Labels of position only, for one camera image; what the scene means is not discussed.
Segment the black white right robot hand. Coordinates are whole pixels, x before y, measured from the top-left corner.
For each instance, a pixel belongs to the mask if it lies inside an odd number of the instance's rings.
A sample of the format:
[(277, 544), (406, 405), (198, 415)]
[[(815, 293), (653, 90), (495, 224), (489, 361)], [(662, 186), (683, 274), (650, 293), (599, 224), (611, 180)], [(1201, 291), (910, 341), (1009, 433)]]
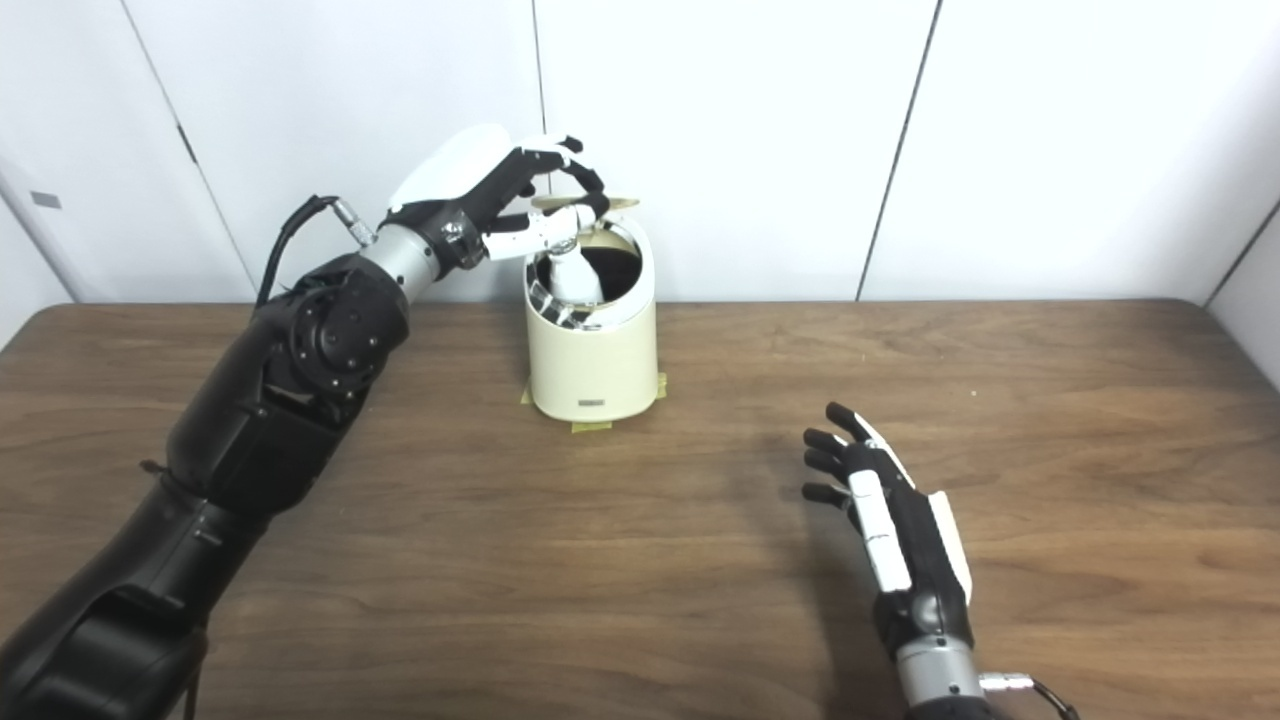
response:
[(895, 656), (918, 641), (977, 644), (972, 574), (948, 498), (916, 488), (891, 443), (852, 409), (829, 402), (838, 432), (808, 428), (804, 462), (831, 478), (803, 484), (803, 497), (841, 511), (876, 583), (872, 621)]

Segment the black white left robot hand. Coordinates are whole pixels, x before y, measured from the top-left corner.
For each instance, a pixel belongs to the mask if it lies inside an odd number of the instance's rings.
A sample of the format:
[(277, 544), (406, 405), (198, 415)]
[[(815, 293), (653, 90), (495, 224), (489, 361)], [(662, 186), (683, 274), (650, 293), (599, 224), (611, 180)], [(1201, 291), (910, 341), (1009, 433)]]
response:
[[(599, 174), (581, 161), (582, 142), (538, 135), (516, 142), (497, 124), (457, 133), (392, 195), (378, 237), (403, 234), (421, 249), (429, 281), (572, 243), (600, 220), (611, 200)], [(581, 195), (549, 211), (508, 214), (529, 199), (539, 177), (563, 173)]]

